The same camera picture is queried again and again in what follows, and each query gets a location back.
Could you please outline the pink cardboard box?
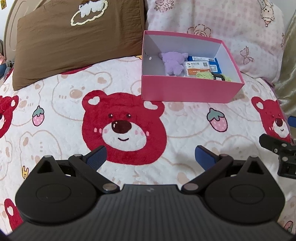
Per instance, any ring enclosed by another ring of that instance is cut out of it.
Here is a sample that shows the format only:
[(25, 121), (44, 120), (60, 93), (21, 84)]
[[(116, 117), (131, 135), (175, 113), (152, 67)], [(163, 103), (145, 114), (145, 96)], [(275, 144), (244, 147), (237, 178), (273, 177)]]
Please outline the pink cardboard box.
[[(231, 81), (168, 75), (160, 53), (178, 52), (216, 58)], [(142, 99), (228, 103), (245, 85), (229, 49), (222, 40), (193, 34), (145, 31), (142, 42)]]

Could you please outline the gold curtain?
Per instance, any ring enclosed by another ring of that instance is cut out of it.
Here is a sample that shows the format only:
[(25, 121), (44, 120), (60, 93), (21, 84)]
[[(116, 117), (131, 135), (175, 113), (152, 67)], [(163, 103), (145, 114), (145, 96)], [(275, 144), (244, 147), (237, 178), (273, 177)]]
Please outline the gold curtain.
[(275, 84), (275, 92), (285, 116), (295, 116), (295, 13), (285, 35), (280, 78)]

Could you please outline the blue wet wipes pack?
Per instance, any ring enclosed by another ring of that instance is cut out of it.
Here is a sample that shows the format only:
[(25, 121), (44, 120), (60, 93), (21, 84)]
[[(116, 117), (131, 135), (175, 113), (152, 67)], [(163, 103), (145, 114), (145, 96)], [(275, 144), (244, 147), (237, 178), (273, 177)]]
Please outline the blue wet wipes pack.
[(198, 56), (188, 56), (188, 61), (208, 61), (211, 72), (221, 74), (221, 68), (219, 62), (216, 58), (198, 57)]

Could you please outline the green yarn ball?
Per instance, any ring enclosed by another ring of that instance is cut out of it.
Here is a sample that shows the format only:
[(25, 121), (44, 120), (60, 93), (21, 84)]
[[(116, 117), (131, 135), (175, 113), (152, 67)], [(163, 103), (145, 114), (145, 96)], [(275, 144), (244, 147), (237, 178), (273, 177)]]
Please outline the green yarn ball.
[(196, 78), (232, 82), (232, 79), (230, 77), (227, 77), (223, 74), (213, 73), (213, 72), (198, 72), (196, 74)]

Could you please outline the yellow wall sticker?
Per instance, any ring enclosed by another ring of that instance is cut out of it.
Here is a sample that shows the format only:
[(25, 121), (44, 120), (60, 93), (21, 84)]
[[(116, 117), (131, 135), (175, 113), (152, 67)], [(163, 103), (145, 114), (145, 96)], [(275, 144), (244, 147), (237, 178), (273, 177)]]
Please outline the yellow wall sticker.
[(6, 0), (0, 0), (1, 3), (1, 9), (5, 9), (6, 8)]

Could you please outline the clear box orange label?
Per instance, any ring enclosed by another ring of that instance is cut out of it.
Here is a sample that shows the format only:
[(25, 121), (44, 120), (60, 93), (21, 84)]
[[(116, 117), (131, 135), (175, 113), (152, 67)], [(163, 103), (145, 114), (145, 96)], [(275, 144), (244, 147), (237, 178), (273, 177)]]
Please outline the clear box orange label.
[(208, 61), (185, 61), (184, 71), (188, 77), (195, 76), (197, 73), (210, 72)]

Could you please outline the bear print bed blanket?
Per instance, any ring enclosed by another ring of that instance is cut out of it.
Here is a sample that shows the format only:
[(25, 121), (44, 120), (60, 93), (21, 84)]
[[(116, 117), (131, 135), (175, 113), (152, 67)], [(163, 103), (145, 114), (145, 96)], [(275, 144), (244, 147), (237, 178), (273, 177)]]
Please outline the bear print bed blanket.
[(20, 218), (15, 194), (43, 156), (67, 159), (104, 145), (99, 173), (119, 186), (182, 186), (204, 170), (196, 146), (238, 160), (260, 157), (281, 186), (287, 204), (279, 223), (295, 232), (295, 181), (281, 178), (278, 157), (262, 148), (262, 134), (290, 141), (290, 129), (271, 88), (243, 75), (228, 104), (145, 101), (140, 58), (95, 64), (20, 90), (1, 80), (1, 230)]

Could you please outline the purple plush toy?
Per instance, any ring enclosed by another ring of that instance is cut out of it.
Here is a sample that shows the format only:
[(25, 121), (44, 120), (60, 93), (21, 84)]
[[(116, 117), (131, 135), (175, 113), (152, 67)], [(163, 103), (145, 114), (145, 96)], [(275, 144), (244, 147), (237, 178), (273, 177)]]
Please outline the purple plush toy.
[(162, 59), (165, 72), (168, 75), (180, 76), (184, 70), (184, 63), (187, 61), (188, 53), (179, 52), (166, 52), (159, 53), (159, 57)]

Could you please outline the brown pillow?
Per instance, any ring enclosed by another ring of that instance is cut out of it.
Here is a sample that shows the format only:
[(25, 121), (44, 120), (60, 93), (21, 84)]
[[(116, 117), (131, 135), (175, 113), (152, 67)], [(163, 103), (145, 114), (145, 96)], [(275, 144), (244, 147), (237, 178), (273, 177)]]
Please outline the brown pillow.
[(18, 21), (13, 89), (142, 52), (143, 1), (49, 1)]

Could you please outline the beige bed headboard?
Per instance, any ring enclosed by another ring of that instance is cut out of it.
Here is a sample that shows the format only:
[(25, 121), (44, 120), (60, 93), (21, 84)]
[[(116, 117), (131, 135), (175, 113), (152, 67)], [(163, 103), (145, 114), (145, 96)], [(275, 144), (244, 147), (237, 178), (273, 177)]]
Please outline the beige bed headboard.
[(14, 60), (16, 55), (16, 36), (18, 20), (37, 8), (41, 7), (48, 1), (46, 0), (17, 0), (14, 1), (6, 26), (4, 29), (4, 56), (8, 60)]

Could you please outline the pink checkered pillow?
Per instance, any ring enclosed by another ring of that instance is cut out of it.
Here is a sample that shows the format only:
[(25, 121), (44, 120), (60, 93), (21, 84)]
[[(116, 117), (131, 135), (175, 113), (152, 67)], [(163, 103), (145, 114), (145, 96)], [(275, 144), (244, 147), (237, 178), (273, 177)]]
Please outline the pink checkered pillow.
[(272, 1), (145, 1), (147, 30), (188, 33), (222, 40), (241, 72), (276, 83), (285, 28)]

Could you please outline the grey plush toy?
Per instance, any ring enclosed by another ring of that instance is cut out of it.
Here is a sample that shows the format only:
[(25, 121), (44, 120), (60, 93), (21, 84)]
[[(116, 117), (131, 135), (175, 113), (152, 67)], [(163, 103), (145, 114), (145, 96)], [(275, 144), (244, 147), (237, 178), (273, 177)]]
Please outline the grey plush toy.
[(9, 71), (13, 68), (14, 61), (7, 60), (4, 56), (4, 42), (1, 40), (1, 60), (0, 60), (0, 78), (5, 78)]

